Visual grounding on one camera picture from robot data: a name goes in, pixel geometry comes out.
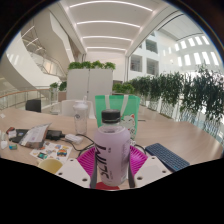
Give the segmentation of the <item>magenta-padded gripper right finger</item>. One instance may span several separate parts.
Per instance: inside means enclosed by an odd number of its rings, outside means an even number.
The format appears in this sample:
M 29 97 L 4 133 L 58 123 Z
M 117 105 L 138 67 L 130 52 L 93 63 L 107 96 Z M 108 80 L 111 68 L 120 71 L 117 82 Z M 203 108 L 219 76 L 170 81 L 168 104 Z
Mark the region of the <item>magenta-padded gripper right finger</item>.
M 156 156 L 147 156 L 134 146 L 130 147 L 128 182 L 131 188 L 143 187 L 170 174 Z

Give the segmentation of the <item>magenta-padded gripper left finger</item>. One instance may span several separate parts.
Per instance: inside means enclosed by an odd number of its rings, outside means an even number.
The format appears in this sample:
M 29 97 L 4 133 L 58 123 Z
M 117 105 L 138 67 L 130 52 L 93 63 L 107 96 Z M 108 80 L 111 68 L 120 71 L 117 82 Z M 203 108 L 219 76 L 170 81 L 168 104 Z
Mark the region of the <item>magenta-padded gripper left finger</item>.
M 95 148 L 88 149 L 78 158 L 68 159 L 56 175 L 81 187 L 95 188 L 97 183 Z

